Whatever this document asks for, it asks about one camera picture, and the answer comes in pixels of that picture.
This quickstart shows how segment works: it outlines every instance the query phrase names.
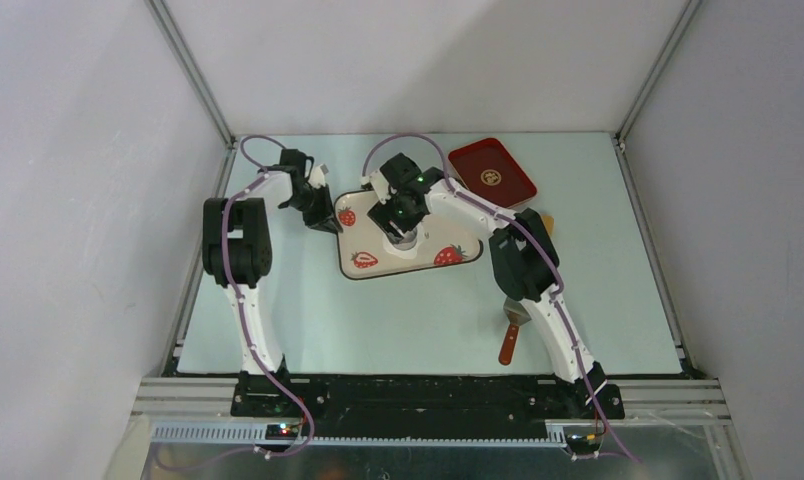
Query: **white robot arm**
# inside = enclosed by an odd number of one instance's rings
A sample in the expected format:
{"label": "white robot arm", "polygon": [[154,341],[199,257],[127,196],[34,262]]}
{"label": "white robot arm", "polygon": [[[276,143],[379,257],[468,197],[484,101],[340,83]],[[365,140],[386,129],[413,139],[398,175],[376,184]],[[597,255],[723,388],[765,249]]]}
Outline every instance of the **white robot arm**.
{"label": "white robot arm", "polygon": [[[402,236],[423,217],[434,214],[452,219],[488,242],[497,284],[531,317],[549,350],[555,375],[569,383],[583,382],[578,354],[589,369],[594,393],[605,387],[605,374],[579,336],[552,272],[512,226],[525,224],[557,265],[554,247],[537,212],[528,209],[518,213],[494,205],[456,180],[444,179],[438,169],[421,172],[402,154],[388,160],[368,179],[379,199],[369,217],[388,235]],[[589,395],[585,401],[590,402]]]}
{"label": "white robot arm", "polygon": [[223,267],[221,228],[227,199],[212,198],[205,202],[203,264],[205,271],[223,287],[234,312],[241,337],[242,370],[249,374],[263,375],[250,349],[255,350],[270,372],[278,371],[284,361],[265,295],[265,277],[272,263],[266,218],[279,208],[292,206],[302,212],[308,228],[340,231],[326,173],[325,165],[314,165],[313,158],[298,150],[284,149],[280,163],[261,173],[263,181],[234,202],[228,229],[242,230],[243,236],[229,237],[228,249],[232,278],[240,295],[229,285]]}
{"label": "white robot arm", "polygon": [[[480,240],[488,241],[496,230],[507,228],[508,222],[502,220],[500,216],[507,218],[514,218],[516,212],[506,208],[501,208],[478,195],[470,192],[463,185],[455,179],[449,179],[450,185],[446,181],[439,181],[435,183],[431,190],[425,197],[426,205],[429,211],[434,215],[451,218],[454,222],[467,228],[471,233],[479,237]],[[483,211],[480,207],[471,203],[469,200],[464,200],[459,197],[461,193],[480,205],[483,205],[495,212],[490,214]],[[582,378],[579,367],[576,364],[576,355],[573,351],[573,343],[567,332],[567,327],[564,325],[561,315],[555,309],[554,302],[558,302],[566,314],[567,321],[573,332],[576,332],[576,326],[567,311],[567,306],[564,305],[564,297],[560,293],[553,295],[557,289],[557,285],[552,285],[541,294],[541,299],[533,301],[523,298],[520,304],[525,308],[526,312],[532,318],[537,331],[543,337],[546,343],[546,348],[549,350],[549,356],[552,359],[552,365],[555,375],[568,382],[575,382]],[[582,355],[582,361],[585,365],[593,365],[593,356],[585,347],[581,337],[576,334],[579,351]]]}

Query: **purple cable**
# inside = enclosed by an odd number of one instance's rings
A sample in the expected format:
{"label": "purple cable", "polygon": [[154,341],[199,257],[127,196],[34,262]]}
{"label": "purple cable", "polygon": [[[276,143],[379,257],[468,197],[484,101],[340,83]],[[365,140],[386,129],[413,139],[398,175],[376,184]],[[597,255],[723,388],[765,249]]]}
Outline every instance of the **purple cable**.
{"label": "purple cable", "polygon": [[574,460],[596,460],[599,457],[617,457],[617,458],[625,458],[628,459],[629,457],[620,453],[620,452],[599,452],[597,454],[593,453],[586,453],[582,455],[577,455],[573,453],[573,450],[568,446],[564,449],[564,453],[568,456],[573,457],[575,456]]}
{"label": "purple cable", "polygon": [[225,267],[225,278],[228,279],[229,286],[231,286],[231,288],[234,289],[234,296],[237,299],[237,307],[238,307],[237,311],[240,314],[240,327],[243,330],[243,336],[246,338],[246,345],[249,347],[249,352],[252,354],[252,358],[255,360],[255,363],[257,363],[258,366],[261,368],[261,371],[264,372],[264,375],[267,377],[270,383],[275,385],[276,388],[281,390],[281,393],[286,395],[290,400],[292,400],[296,405],[299,406],[299,409],[302,410],[302,413],[305,414],[305,419],[308,421],[308,425],[310,425],[311,427],[310,430],[308,431],[308,437],[305,439],[304,442],[300,443],[299,445],[291,447],[283,452],[264,451],[264,455],[267,455],[269,457],[289,457],[302,451],[302,449],[305,448],[314,439],[314,429],[315,429],[314,417],[311,415],[311,412],[308,410],[305,404],[302,403],[302,400],[300,400],[299,397],[296,396],[296,394],[288,390],[287,387],[282,385],[281,382],[279,382],[272,375],[272,373],[270,373],[266,365],[264,365],[264,362],[261,361],[261,358],[258,356],[258,352],[255,348],[255,345],[252,343],[252,337],[249,334],[249,325],[246,322],[246,313],[244,312],[243,301],[242,301],[244,297],[243,294],[240,292],[240,287],[234,281],[234,277],[232,276],[231,260],[230,257],[228,256],[228,219],[231,216],[231,207],[232,205],[234,205],[234,202],[236,202],[241,197],[245,196],[247,191],[252,191],[258,186],[260,186],[262,183],[264,183],[264,180],[266,180],[266,177],[268,175],[269,175],[268,173],[262,174],[254,182],[250,183],[243,190],[240,190],[239,192],[235,193],[231,198],[228,199],[227,202],[225,202],[225,208],[223,208],[222,211],[222,231],[221,231],[222,262]]}
{"label": "purple cable", "polygon": [[[540,243],[537,240],[535,240],[534,236],[528,230],[526,230],[525,227],[520,225],[520,223],[514,220],[513,218],[509,218],[505,215],[502,215],[501,213],[497,213],[495,210],[488,207],[487,205],[479,202],[478,200],[470,197],[469,195],[464,194],[464,192],[458,192],[455,190],[455,187],[452,185],[452,182],[449,181],[449,162],[446,159],[446,155],[443,153],[443,149],[441,149],[440,146],[431,138],[419,133],[400,133],[385,138],[384,140],[379,142],[375,147],[373,147],[373,149],[370,150],[369,154],[367,154],[367,159],[364,162],[364,168],[361,172],[361,176],[365,176],[367,174],[367,166],[369,165],[370,159],[380,147],[384,146],[391,140],[395,140],[397,138],[402,137],[420,138],[430,143],[435,148],[435,150],[437,150],[438,155],[440,155],[440,162],[441,165],[443,166],[443,181],[446,183],[446,186],[449,189],[449,191],[452,192],[461,200],[473,205],[474,207],[478,208],[479,210],[482,210],[488,215],[495,216],[496,218],[508,222],[511,226],[519,230],[520,233],[522,233],[523,236],[526,237],[528,243],[531,244],[532,247],[534,247],[537,253],[541,256],[541,258],[543,258],[543,261],[546,262],[546,266],[549,267],[549,270],[555,277],[555,282],[558,285],[558,288],[551,293],[552,297],[554,298],[556,295],[564,291],[564,281],[561,278],[561,274],[558,272],[558,268],[552,262],[552,259],[549,258],[549,255],[546,254],[546,251],[543,249]],[[614,441],[617,442],[617,445],[623,451],[622,455],[628,457],[633,462],[642,463],[638,457],[636,457],[634,454],[632,454],[631,451],[629,451],[628,448],[626,448],[626,446],[620,440],[620,437],[617,436],[617,434],[614,432],[614,429],[611,427],[611,423],[608,421],[608,417],[605,415],[605,412],[602,411],[602,405],[599,404],[599,399],[596,398],[596,393],[593,391],[593,385],[591,385],[590,380],[588,380],[587,378],[587,371],[585,370],[584,362],[582,361],[582,356],[578,348],[579,342],[576,339],[576,334],[575,332],[573,332],[573,328],[570,326],[570,322],[567,320],[567,314],[564,312],[564,310],[561,308],[561,305],[558,302],[553,301],[553,298],[550,299],[550,303],[555,305],[556,310],[558,310],[558,313],[561,316],[561,321],[564,323],[564,328],[570,335],[570,340],[573,343],[572,345],[573,350],[576,352],[576,360],[578,360],[579,371],[581,371],[582,373],[582,379],[584,380],[585,387],[587,387],[588,392],[590,393],[590,398],[593,401],[594,408],[596,408],[597,413],[599,413],[599,418],[602,420],[603,425],[605,425],[605,427],[608,428],[608,433],[610,433],[611,436],[614,437]]]}
{"label": "purple cable", "polygon": [[205,468],[205,467],[208,467],[210,465],[213,465],[214,463],[222,460],[223,458],[230,457],[231,455],[235,455],[237,453],[244,453],[244,452],[259,452],[259,453],[262,452],[265,456],[267,456],[269,458],[289,457],[289,456],[296,455],[297,453],[301,452],[302,449],[304,449],[306,446],[308,446],[308,444],[311,443],[311,441],[313,441],[313,439],[314,439],[314,430],[315,430],[316,426],[314,424],[314,417],[311,415],[311,412],[308,410],[308,408],[305,406],[305,404],[302,402],[302,400],[300,400],[299,397],[296,396],[296,394],[294,394],[287,387],[282,385],[281,382],[279,382],[272,375],[272,373],[270,373],[269,369],[267,369],[267,367],[264,365],[264,362],[261,361],[261,358],[258,356],[258,353],[254,348],[255,345],[252,343],[252,337],[249,334],[249,325],[246,322],[246,313],[244,312],[244,309],[243,309],[242,300],[243,300],[244,296],[240,292],[240,287],[237,285],[237,282],[234,281],[234,275],[231,272],[231,262],[230,262],[230,257],[228,255],[228,219],[231,216],[231,207],[234,205],[235,201],[237,201],[241,197],[245,196],[247,191],[251,192],[255,188],[259,187],[262,183],[264,183],[264,180],[266,180],[267,177],[270,175],[269,173],[266,173],[267,168],[264,165],[261,165],[260,163],[252,160],[246,154],[246,152],[245,152],[245,150],[243,148],[243,143],[245,143],[246,140],[251,140],[252,138],[263,138],[264,140],[269,140],[269,141],[275,143],[276,145],[279,145],[281,148],[285,148],[284,145],[282,145],[279,141],[277,141],[277,140],[275,140],[273,138],[267,137],[265,135],[248,135],[248,136],[244,137],[240,141],[240,152],[243,154],[244,157],[246,157],[247,160],[249,160],[253,164],[255,164],[258,167],[260,167],[262,172],[263,172],[263,174],[260,175],[257,179],[255,179],[255,181],[253,181],[252,183],[247,185],[245,188],[243,188],[239,192],[235,193],[231,198],[228,199],[228,201],[225,202],[225,207],[223,208],[223,212],[222,212],[222,230],[221,230],[222,261],[223,261],[223,266],[225,268],[225,278],[228,279],[229,286],[232,289],[234,289],[234,297],[237,300],[237,306],[238,306],[237,311],[240,314],[240,328],[243,330],[243,336],[246,338],[246,345],[249,347],[249,352],[251,352],[251,354],[252,354],[252,359],[255,360],[255,363],[258,364],[258,367],[261,368],[261,371],[264,372],[264,375],[267,377],[267,379],[270,381],[270,383],[275,385],[276,388],[278,388],[284,395],[286,395],[290,400],[292,400],[294,403],[296,403],[296,405],[299,406],[299,409],[302,410],[302,413],[305,414],[305,419],[307,420],[308,425],[310,425],[310,430],[308,431],[308,436],[307,436],[307,438],[305,439],[304,442],[302,442],[302,443],[300,443],[300,444],[298,444],[296,446],[291,446],[290,448],[288,448],[287,450],[285,450],[283,452],[272,452],[272,451],[269,451],[269,450],[265,450],[265,449],[261,448],[258,445],[253,445],[251,447],[236,447],[236,448],[232,448],[230,450],[226,450],[226,451],[220,453],[219,455],[217,455],[215,457],[212,457],[212,458],[210,458],[208,460],[205,460],[202,463],[199,463],[197,465],[187,466],[187,467],[170,467],[168,465],[164,465],[163,463],[161,463],[160,459],[158,458],[158,452],[160,451],[160,449],[158,449],[154,454],[155,464],[158,466],[158,468],[161,468],[163,470],[167,470],[167,471],[170,471],[170,472],[189,472],[189,471],[193,471],[193,470],[198,470],[198,469]]}
{"label": "purple cable", "polygon": [[446,161],[446,157],[444,157],[443,155],[443,150],[440,149],[440,146],[434,140],[423,135],[422,133],[397,133],[396,135],[391,135],[385,138],[384,140],[378,142],[376,146],[373,147],[372,150],[370,150],[370,153],[367,154],[367,159],[364,160],[364,168],[361,169],[361,176],[364,177],[367,175],[367,168],[370,166],[370,160],[373,158],[373,155],[375,155],[375,152],[377,152],[379,148],[385,146],[386,144],[388,144],[393,140],[396,140],[397,138],[406,138],[406,137],[419,138],[420,140],[425,140],[428,143],[430,143],[432,147],[437,149],[438,153],[440,153],[440,161],[443,164],[443,175],[445,178],[449,178],[448,176],[449,174],[446,173],[448,171],[447,170],[448,162]]}
{"label": "purple cable", "polygon": [[605,412],[602,411],[602,405],[599,404],[599,399],[596,398],[596,394],[593,393],[593,385],[590,384],[590,380],[587,378],[585,362],[582,361],[582,356],[578,349],[579,341],[576,339],[576,334],[573,332],[573,329],[570,328],[570,322],[567,321],[567,314],[561,307],[561,303],[556,302],[554,299],[550,299],[549,303],[555,306],[555,310],[558,310],[558,315],[561,317],[561,321],[564,323],[564,328],[567,329],[567,334],[570,335],[570,342],[573,343],[573,349],[576,351],[576,360],[579,363],[579,371],[582,372],[582,380],[585,381],[585,387],[587,387],[588,391],[590,392],[590,399],[593,402],[593,406],[596,408],[596,411],[599,412],[599,419],[602,420],[602,424],[605,425],[608,433],[614,437],[614,441],[617,442],[617,446],[620,447],[620,450],[623,451],[623,454],[629,457],[629,460],[635,463],[643,463],[638,457],[629,451],[625,445],[623,445],[623,441],[620,440],[620,436],[617,435],[617,432],[615,432],[611,427],[608,417],[605,416]]}
{"label": "purple cable", "polygon": [[282,149],[287,148],[287,147],[285,147],[284,144],[279,142],[278,140],[276,140],[276,139],[274,139],[272,137],[268,137],[266,135],[246,135],[245,137],[240,139],[240,144],[239,144],[240,145],[240,153],[243,154],[243,156],[246,158],[246,160],[248,160],[250,163],[254,163],[258,168],[260,168],[262,172],[266,172],[267,167],[265,165],[263,165],[261,162],[258,162],[254,158],[249,156],[249,154],[246,153],[246,147],[243,146],[243,144],[245,144],[248,140],[252,140],[252,139],[255,139],[255,138],[259,138],[261,140],[266,140],[268,142],[272,142],[272,143],[278,145],[279,147],[281,147]]}

